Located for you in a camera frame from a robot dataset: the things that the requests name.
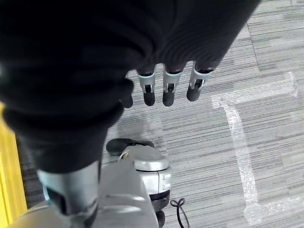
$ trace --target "floor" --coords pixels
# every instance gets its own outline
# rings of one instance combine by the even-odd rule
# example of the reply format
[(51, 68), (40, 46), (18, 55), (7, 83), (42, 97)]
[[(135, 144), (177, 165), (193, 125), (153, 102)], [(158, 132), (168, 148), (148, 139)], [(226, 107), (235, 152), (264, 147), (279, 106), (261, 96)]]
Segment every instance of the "floor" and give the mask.
[[(194, 103), (188, 63), (174, 105), (147, 107), (135, 72), (134, 105), (110, 130), (148, 139), (169, 156), (172, 199), (184, 197), (191, 228), (304, 227), (304, 0), (265, 0)], [(19, 146), (28, 207), (43, 200)], [(115, 158), (104, 153), (104, 163)], [(177, 228), (167, 206), (165, 228)]]

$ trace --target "clear tape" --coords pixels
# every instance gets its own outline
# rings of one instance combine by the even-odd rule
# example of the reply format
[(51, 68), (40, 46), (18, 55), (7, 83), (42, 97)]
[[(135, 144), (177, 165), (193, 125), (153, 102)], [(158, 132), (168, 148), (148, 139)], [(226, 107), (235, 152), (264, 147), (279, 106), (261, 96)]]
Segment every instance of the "clear tape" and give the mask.
[(298, 86), (292, 72), (286, 74), (285, 80), (212, 96), (213, 108), (222, 107), (226, 112), (238, 162), (239, 174), (242, 180), (246, 204), (244, 217), (247, 219), (249, 225), (261, 223), (262, 218), (264, 217), (304, 205), (304, 200), (301, 197), (284, 198), (267, 204), (260, 204), (258, 202), (257, 187), (251, 166), (250, 151), (247, 147), (241, 117), (234, 106), (235, 104), (242, 102), (254, 101), (281, 94), (290, 94), (291, 96), (297, 97)]
[(297, 97), (298, 85), (292, 72), (285, 75), (285, 80), (212, 96), (212, 107), (221, 107), (222, 101), (225, 101), (228, 105), (233, 105), (281, 94), (290, 94)]

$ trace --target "silver metal part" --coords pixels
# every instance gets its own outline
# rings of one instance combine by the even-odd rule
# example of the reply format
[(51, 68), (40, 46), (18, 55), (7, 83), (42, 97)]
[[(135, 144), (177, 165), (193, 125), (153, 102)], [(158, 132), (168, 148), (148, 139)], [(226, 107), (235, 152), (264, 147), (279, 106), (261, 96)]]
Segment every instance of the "silver metal part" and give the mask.
[[(62, 219), (71, 226), (81, 227), (95, 211), (98, 204), (98, 161), (70, 173), (49, 173), (38, 170), (45, 198), (54, 204)], [(64, 199), (64, 208), (58, 205)]]
[[(132, 161), (102, 168), (99, 209), (92, 228), (158, 228), (158, 221), (145, 185)], [(38, 205), (9, 228), (67, 228), (53, 207)]]
[(181, 77), (182, 72), (177, 73), (177, 74), (170, 74), (168, 72), (166, 72), (165, 67), (164, 67), (164, 71), (163, 71), (163, 90), (165, 93), (168, 92), (168, 86), (169, 84), (174, 84), (174, 89), (173, 89), (173, 93), (175, 93), (176, 87), (179, 84), (179, 80)]
[(160, 178), (158, 172), (138, 171), (138, 173), (141, 176), (149, 195), (160, 193), (159, 192)]
[(138, 171), (148, 194), (158, 194), (168, 191), (172, 187), (172, 168), (169, 166), (167, 169), (156, 172), (142, 172)]
[(146, 93), (145, 86), (151, 86), (151, 93), (154, 93), (154, 85), (155, 85), (155, 72), (153, 72), (150, 76), (141, 76), (138, 75), (139, 82), (141, 84), (142, 91)]
[(209, 72), (207, 74), (200, 73), (195, 69), (195, 65), (196, 62), (193, 62), (189, 86), (191, 89), (194, 89), (196, 80), (201, 79), (203, 80), (201, 86), (199, 87), (199, 90), (201, 90), (204, 84), (206, 83), (206, 81), (208, 80), (208, 78), (212, 75), (212, 72)]
[(139, 171), (160, 171), (169, 167), (169, 158), (150, 146), (128, 146), (124, 151)]
[(172, 187), (172, 174), (173, 174), (173, 170), (172, 168), (169, 166), (167, 169), (162, 170), (162, 171), (158, 171), (158, 175), (160, 178), (160, 182), (159, 182), (159, 193), (168, 191), (171, 189)]

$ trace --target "robot finger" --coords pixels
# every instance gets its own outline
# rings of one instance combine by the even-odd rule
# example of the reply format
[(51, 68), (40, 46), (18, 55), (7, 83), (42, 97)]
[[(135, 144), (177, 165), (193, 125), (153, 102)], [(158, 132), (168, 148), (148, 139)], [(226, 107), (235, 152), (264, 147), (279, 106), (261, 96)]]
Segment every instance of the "robot finger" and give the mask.
[(204, 84), (212, 74), (212, 68), (201, 67), (201, 65), (200, 62), (193, 62), (187, 91), (187, 99), (189, 101), (196, 101), (199, 98)]
[(154, 105), (155, 66), (138, 69), (137, 74), (143, 91), (144, 102), (148, 106)]
[(179, 64), (166, 64), (163, 71), (163, 96), (162, 102), (165, 106), (171, 106), (174, 102), (174, 93), (179, 84), (186, 62)]

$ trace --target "black fabric sleeve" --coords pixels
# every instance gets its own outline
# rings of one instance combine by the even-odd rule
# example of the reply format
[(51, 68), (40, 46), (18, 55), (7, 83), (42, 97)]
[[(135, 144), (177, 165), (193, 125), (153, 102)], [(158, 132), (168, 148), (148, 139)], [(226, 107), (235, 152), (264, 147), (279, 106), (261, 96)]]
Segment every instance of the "black fabric sleeve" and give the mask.
[(131, 69), (197, 61), (215, 69), (259, 0), (3, 0), (3, 117), (49, 172), (101, 157)]
[(3, 117), (38, 169), (70, 172), (100, 159), (107, 129), (123, 112), (120, 99), (133, 90), (126, 73), (155, 51), (163, 37), (156, 35), (172, 21), (155, 18), (156, 6), (0, 3)]

